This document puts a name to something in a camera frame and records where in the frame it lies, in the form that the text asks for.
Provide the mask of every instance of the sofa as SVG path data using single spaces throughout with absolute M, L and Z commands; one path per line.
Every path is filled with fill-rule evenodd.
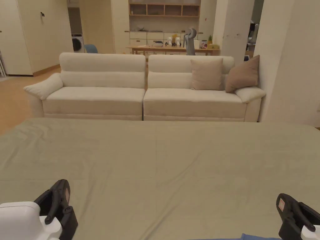
M 62 53 L 60 66 L 24 88 L 34 117 L 142 120 L 145 56 Z
M 220 91 L 192 90 L 191 59 L 223 58 Z M 258 87 L 226 93 L 225 80 L 234 67 L 232 57 L 152 55 L 149 57 L 148 89 L 143 99 L 144 120 L 256 122 L 261 98 Z

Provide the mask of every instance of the bed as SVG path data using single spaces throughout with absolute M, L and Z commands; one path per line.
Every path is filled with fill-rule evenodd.
M 0 136 L 0 202 L 71 186 L 75 240 L 277 237 L 279 193 L 320 211 L 302 125 L 30 119 Z

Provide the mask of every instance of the brown pillow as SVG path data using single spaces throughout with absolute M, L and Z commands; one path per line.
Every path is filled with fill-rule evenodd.
M 260 55 L 257 55 L 249 61 L 233 67 L 226 80 L 226 92 L 233 93 L 239 88 L 257 86 L 259 60 Z
M 192 89 L 220 90 L 223 58 L 201 61 L 191 59 Z

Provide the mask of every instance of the blue fabric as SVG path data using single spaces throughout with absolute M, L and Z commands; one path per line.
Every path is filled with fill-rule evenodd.
M 281 240 L 280 238 L 264 238 L 242 234 L 241 238 L 219 238 L 219 239 L 199 239 L 199 240 Z
M 93 44 L 85 44 L 84 48 L 87 51 L 87 53 L 98 53 L 98 49 Z
M 279 238 L 264 238 L 264 237 L 257 237 L 257 236 L 251 236 L 251 235 L 246 235 L 242 234 L 240 240 L 279 240 Z

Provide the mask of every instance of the sofa armrest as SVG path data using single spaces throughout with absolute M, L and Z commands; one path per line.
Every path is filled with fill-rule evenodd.
M 263 98 L 266 93 L 258 87 L 244 87 L 237 89 L 235 93 L 243 103 L 249 103 L 255 99 Z
M 30 86 L 26 86 L 23 89 L 27 93 L 41 100 L 45 100 L 51 93 L 59 90 L 62 87 L 63 83 L 60 78 L 60 73 L 54 73 L 48 79 Z

